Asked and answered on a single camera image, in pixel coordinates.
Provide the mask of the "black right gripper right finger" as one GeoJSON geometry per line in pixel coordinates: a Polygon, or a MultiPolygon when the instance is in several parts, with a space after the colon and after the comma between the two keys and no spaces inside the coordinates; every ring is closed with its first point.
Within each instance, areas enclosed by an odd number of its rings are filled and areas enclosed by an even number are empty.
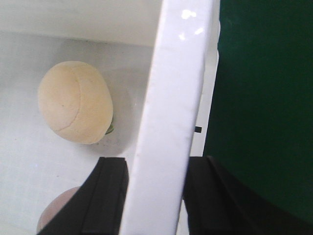
{"type": "Polygon", "coordinates": [[[216,159],[190,157],[183,190],[191,235],[311,235],[313,226],[259,196],[216,159]]]}

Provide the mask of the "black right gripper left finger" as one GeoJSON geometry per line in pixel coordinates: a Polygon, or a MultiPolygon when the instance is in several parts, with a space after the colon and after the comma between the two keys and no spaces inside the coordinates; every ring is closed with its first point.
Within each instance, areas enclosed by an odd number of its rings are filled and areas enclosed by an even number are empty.
{"type": "Polygon", "coordinates": [[[99,158],[89,177],[39,234],[117,235],[128,182],[124,158],[99,158]]]}

